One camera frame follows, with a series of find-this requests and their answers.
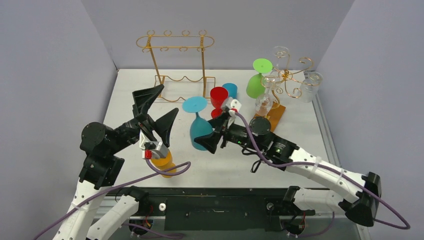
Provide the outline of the blue plastic goblet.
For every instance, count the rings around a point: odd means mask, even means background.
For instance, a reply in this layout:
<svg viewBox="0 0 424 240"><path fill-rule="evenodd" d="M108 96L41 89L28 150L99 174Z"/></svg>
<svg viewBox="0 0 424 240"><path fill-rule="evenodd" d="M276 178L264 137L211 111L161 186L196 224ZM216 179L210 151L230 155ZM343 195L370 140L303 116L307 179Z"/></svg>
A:
<svg viewBox="0 0 424 240"><path fill-rule="evenodd" d="M227 90L229 97L233 99L238 98L238 87L236 84L227 82L227 83L224 83L222 87Z"/></svg>
<svg viewBox="0 0 424 240"><path fill-rule="evenodd" d="M195 114L195 119L189 129L189 135L192 146L199 151L206 151L207 149L196 143L195 138L209 135L214 131L211 124L199 115L199 112L204 110L207 105L207 99L202 96L190 97L182 104L182 108L186 113Z"/></svg>

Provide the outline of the red plastic goblet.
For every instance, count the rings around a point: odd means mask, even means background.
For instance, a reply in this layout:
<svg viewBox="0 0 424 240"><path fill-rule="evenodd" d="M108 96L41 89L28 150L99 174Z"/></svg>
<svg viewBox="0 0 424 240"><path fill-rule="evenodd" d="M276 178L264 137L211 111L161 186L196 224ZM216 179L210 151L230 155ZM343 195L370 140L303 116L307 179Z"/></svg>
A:
<svg viewBox="0 0 424 240"><path fill-rule="evenodd" d="M222 113L221 106L228 96L228 91L222 86L216 86L210 90L210 101L214 107L210 114L212 118L216 118Z"/></svg>

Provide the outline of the tall gold wire glass rack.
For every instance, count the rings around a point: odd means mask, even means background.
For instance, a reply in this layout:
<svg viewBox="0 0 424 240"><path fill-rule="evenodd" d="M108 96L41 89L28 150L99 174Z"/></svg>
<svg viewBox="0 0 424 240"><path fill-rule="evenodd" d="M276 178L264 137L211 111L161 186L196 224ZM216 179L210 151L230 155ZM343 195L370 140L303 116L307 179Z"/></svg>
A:
<svg viewBox="0 0 424 240"><path fill-rule="evenodd" d="M195 39L196 45L157 45L154 44L153 41L156 39ZM212 88L217 86L217 80L214 76L208 76L206 74L206 63L205 63L205 51L206 49L212 47L215 43L215 39L208 35L206 30L200 30L198 34L193 35L189 30L183 30L180 34L175 35L171 30L165 30L162 34L157 34L154 30L148 30L145 35L140 36L135 41L135 44L138 48L141 49L143 53L149 53L154 70L154 86L165 85L166 82L171 83L180 83L180 82L188 82L188 83L201 83L201 96L210 100L210 93L208 89L208 84L212 84ZM201 64L201 77L198 79L190 78L187 75L182 76L181 78L174 78L166 74L161 74L160 69L158 67L158 63L155 57L155 52L160 51L161 53L170 51L170 50L178 50L181 53L185 53L189 50L196 50L200 56L200 64Z"/></svg>

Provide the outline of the green plastic goblet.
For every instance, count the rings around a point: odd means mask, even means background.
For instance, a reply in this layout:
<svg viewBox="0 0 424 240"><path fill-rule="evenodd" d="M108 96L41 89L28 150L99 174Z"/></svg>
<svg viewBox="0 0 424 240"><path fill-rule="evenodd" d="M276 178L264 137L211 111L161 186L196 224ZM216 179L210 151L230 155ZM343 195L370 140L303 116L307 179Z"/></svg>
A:
<svg viewBox="0 0 424 240"><path fill-rule="evenodd" d="M273 64L266 58L258 58L253 61L252 66L257 74L253 75L249 79L246 87L246 94L250 98L256 99L265 92L265 87L262 86L263 74L271 72L273 69Z"/></svg>

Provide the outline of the gold hook rack wooden base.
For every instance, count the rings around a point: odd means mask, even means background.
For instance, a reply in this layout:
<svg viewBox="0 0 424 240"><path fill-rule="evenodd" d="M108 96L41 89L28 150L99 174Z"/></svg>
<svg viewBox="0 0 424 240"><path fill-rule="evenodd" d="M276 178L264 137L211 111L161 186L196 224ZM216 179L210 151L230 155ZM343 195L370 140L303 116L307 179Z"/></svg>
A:
<svg viewBox="0 0 424 240"><path fill-rule="evenodd" d="M280 95L282 94L286 94L288 97L292 98L292 99L297 99L300 100L301 97L301 83L305 80L305 78L307 77L309 72L315 72L315 71L310 71L310 69L314 66L314 61L308 57L301 57L299 58L299 63L301 63L302 65L304 65L304 68L302 70L290 70L289 69L289 64L291 62L291 60L289 61L288 64L288 71L289 71L289 77L287 79L284 79L280 82L279 87L276 90L276 96L279 98L280 100ZM285 67L286 66L286 59L284 58L281 62L280 62L280 66ZM271 72L269 73L264 73L263 77L271 75ZM276 109L272 109L266 116L262 116L264 118L266 118L267 120L269 120L270 122L270 130L273 132L284 112L286 111L286 107L284 105L282 105L281 100L280 100L280 106Z"/></svg>

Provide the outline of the small clear front wine glass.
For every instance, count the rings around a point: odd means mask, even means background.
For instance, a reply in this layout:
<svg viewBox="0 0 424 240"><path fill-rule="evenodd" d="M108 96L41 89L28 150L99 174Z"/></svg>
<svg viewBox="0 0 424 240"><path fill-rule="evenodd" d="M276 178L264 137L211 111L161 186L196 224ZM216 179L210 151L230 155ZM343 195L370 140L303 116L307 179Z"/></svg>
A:
<svg viewBox="0 0 424 240"><path fill-rule="evenodd" d="M270 80L272 83L277 83L287 79L290 76L288 67L289 67L291 55L290 55L289 49L285 46L275 46L272 52L274 56L276 57L276 62L274 66L272 67L272 70L270 73L271 75ZM283 59L286 59L285 67L280 66L280 63Z"/></svg>

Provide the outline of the clear patterned wine glass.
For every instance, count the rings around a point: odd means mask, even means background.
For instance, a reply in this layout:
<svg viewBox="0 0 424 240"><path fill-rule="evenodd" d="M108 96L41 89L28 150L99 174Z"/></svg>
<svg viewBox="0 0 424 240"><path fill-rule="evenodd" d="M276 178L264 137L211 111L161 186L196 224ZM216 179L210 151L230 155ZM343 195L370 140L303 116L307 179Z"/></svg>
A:
<svg viewBox="0 0 424 240"><path fill-rule="evenodd" d="M323 76L319 72L309 72L305 80L300 85L301 96L299 99L304 103L312 102L318 93L323 79Z"/></svg>

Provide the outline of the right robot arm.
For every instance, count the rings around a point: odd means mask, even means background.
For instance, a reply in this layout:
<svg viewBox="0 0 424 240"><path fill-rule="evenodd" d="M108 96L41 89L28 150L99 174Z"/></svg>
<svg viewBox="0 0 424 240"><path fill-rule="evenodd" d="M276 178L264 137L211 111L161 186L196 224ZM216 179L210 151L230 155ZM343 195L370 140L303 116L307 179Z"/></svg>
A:
<svg viewBox="0 0 424 240"><path fill-rule="evenodd" d="M265 117L254 117L244 125L230 124L233 116L222 113L209 120L213 132L195 137L194 142L214 154L218 147L234 143L243 149L254 151L260 161L281 171L301 175L328 190L318 193L294 187L282 199L283 209L294 214L298 210L331 211L345 216L352 222L372 227L376 222L381 197L381 178L374 172L361 174L344 170L319 156L308 153L297 144L271 132L271 124Z"/></svg>

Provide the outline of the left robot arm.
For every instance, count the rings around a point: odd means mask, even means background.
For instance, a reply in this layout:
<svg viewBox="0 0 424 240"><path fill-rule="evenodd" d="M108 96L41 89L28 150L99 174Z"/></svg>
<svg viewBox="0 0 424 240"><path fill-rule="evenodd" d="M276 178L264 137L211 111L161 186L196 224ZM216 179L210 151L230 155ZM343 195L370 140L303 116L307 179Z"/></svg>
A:
<svg viewBox="0 0 424 240"><path fill-rule="evenodd" d="M100 122L87 124L81 133L80 149L85 152L76 191L66 215L60 218L55 240L85 240L90 224L106 191L112 189L125 160L116 156L125 148L140 144L148 160L169 154L170 134L178 109L157 120L148 111L162 93L164 85L134 91L133 118L111 128Z"/></svg>

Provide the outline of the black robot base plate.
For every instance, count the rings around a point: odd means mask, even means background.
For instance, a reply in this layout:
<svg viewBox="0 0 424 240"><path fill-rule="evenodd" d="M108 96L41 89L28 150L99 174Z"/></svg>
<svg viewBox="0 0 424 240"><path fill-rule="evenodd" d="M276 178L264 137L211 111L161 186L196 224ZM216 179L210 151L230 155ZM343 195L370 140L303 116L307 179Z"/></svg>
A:
<svg viewBox="0 0 424 240"><path fill-rule="evenodd" d="M166 231L279 231L281 219L315 215L295 206L294 187L140 190L144 199L133 217L163 217Z"/></svg>

